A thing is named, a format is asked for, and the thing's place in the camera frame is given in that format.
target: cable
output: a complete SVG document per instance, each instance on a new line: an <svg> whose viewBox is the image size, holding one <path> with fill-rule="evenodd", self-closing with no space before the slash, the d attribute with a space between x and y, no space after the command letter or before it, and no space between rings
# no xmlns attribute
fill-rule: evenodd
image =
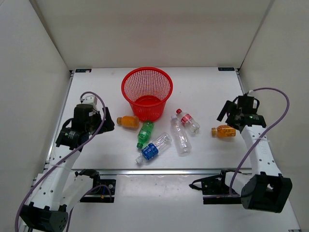
<svg viewBox="0 0 309 232"><path fill-rule="evenodd" d="M69 171L69 172L72 172L72 170L71 170L70 168L62 167L61 165L58 165L58 164L49 164L49 165L50 165L50 166L56 166L56 167L58 167L58 168L63 168L63 169L65 169L65 170Z"/></svg>
<svg viewBox="0 0 309 232"><path fill-rule="evenodd" d="M108 193L110 194L110 201L112 202L112 192L110 190L110 188L107 185L97 185L95 187L93 187L92 189L90 189L85 195L91 193L93 190L97 189L97 188L101 188L104 187L104 189L108 190ZM69 232L69 227L70 227L70 222L71 222L71 217L72 217L72 212L73 212L73 208L71 209L70 213L69 213L69 218L68 218L68 223L67 223L67 228L66 228L66 232Z"/></svg>
<svg viewBox="0 0 309 232"><path fill-rule="evenodd" d="M101 188L99 188L97 191L95 191L95 192L91 192L91 194L96 194L96 193L98 193L99 191L100 191L100 189Z"/></svg>
<svg viewBox="0 0 309 232"><path fill-rule="evenodd" d="M104 124L104 121L105 121L105 117L106 117L106 108L105 108L105 104L104 104L104 101L102 100L102 98L94 93L94 92L91 92L91 91L87 91L85 93L83 93L80 98L82 98L85 94L92 94L92 95L95 95L101 102L102 106L103 106L103 119L102 119L102 122L100 123L98 129L92 134L92 136L86 141L84 142L83 144L79 145L77 148L75 148L73 151L71 151L68 155L66 155L64 158L62 158L58 163L56 163L56 165L60 165L63 161L67 160L69 157L71 157L76 151L78 151L79 149L83 148L83 146L85 146L87 143L89 143L97 134L98 132L100 131L101 127L103 126ZM33 187L30 188L29 192L26 194L25 198L22 200L19 208L18 208L18 211L16 213L16 217L15 217L15 224L14 224L14 229L15 229L15 232L18 232L18 219L19 219L19 216L20 216L20 213L21 213L21 210L24 206L24 204L26 203L27 199L29 198L29 196L31 195L31 193L34 191L34 189L53 171L57 168L57 166L52 166L43 176L41 179L39 179L34 185Z"/></svg>
<svg viewBox="0 0 309 232"><path fill-rule="evenodd" d="M286 114L288 113L289 111L289 108L290 108L290 100L289 100L289 97L281 90L277 89L277 88L271 88L271 87L263 87L263 88L256 88L256 89L253 89L253 90L250 90L248 93L250 92L255 92L255 91L259 91L259 90L264 90L264 89L268 89L268 90L273 90L273 91L276 91L276 92L279 92L281 93L285 99L286 99L286 108L285 108L285 111L283 112L283 114L281 115L281 117L276 121L274 122L271 126L269 126L260 136L259 138L263 138L267 132L269 132L272 128L274 128L279 122L281 122L281 120L286 116ZM238 197L238 195L233 195L232 191L233 191L233 183L235 181L235 178L236 178L236 175L238 173L238 171L240 170L240 168L242 167L243 163L245 162L245 160L248 158L248 156L250 155L250 153L253 151L253 149L257 146L257 144L260 142L261 139L258 139L256 140L256 142L250 147L250 149L247 151L246 155L244 156L244 158L241 160L240 164L238 165L238 167L236 168L234 174L233 174L233 177L231 179L231 183L230 183L230 188L229 188L229 192L230 192L230 195L232 197Z"/></svg>

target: clear plastic bottle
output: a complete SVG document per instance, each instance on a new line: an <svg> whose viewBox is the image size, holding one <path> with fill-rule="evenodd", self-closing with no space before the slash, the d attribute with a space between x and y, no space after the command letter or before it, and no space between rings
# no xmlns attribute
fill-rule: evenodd
<svg viewBox="0 0 309 232"><path fill-rule="evenodd" d="M212 128L211 134L213 137L218 136L219 138L234 137L236 135L236 130L228 125L221 125L217 128Z"/></svg>
<svg viewBox="0 0 309 232"><path fill-rule="evenodd" d="M178 109L176 113L184 127L188 128L192 133L198 132L199 124L188 113L183 112L181 109Z"/></svg>
<svg viewBox="0 0 309 232"><path fill-rule="evenodd" d="M176 115L173 115L171 120L171 129L174 135L174 141L179 153L185 153L191 151L191 144L188 140L188 135L185 129L182 127L180 120Z"/></svg>
<svg viewBox="0 0 309 232"><path fill-rule="evenodd" d="M156 157L159 153L162 154L164 150L170 147L172 138L169 134L164 132L158 138L149 143L140 153L140 156L135 159L137 164L148 164L149 161Z"/></svg>
<svg viewBox="0 0 309 232"><path fill-rule="evenodd" d="M153 131L153 128L154 128L153 122L145 121L143 123L143 126L141 127L140 132L137 136L138 143L137 143L136 147L138 149L142 149L144 144L149 141L151 132Z"/></svg>

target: white bottle cap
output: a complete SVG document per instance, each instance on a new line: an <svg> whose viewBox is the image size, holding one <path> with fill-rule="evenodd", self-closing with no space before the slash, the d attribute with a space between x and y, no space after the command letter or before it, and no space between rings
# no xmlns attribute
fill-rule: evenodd
<svg viewBox="0 0 309 232"><path fill-rule="evenodd" d="M138 156L136 159L135 159L136 163L138 164L142 164L143 163L143 160L141 159L140 156Z"/></svg>

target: bottle label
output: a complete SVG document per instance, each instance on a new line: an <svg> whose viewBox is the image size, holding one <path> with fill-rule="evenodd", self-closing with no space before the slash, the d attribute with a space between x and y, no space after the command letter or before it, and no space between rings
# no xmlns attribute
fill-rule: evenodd
<svg viewBox="0 0 309 232"><path fill-rule="evenodd" d="M218 126L217 130L219 133L224 133L226 136L233 137L236 135L236 130L228 125Z"/></svg>
<svg viewBox="0 0 309 232"><path fill-rule="evenodd" d="M159 153L158 149L152 143L148 144L148 146L146 146L141 152L147 160L152 159L155 155Z"/></svg>
<svg viewBox="0 0 309 232"><path fill-rule="evenodd" d="M191 119L192 117L189 114L186 114L185 116L182 117L181 122L183 125L185 125L185 123Z"/></svg>

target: red bottle label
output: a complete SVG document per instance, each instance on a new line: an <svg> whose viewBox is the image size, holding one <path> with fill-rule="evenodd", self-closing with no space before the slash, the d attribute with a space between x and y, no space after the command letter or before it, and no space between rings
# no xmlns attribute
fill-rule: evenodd
<svg viewBox="0 0 309 232"><path fill-rule="evenodd" d="M192 117L189 114L186 114L185 116L183 116L183 118L181 119L181 122L183 125L185 125L185 123L191 119Z"/></svg>

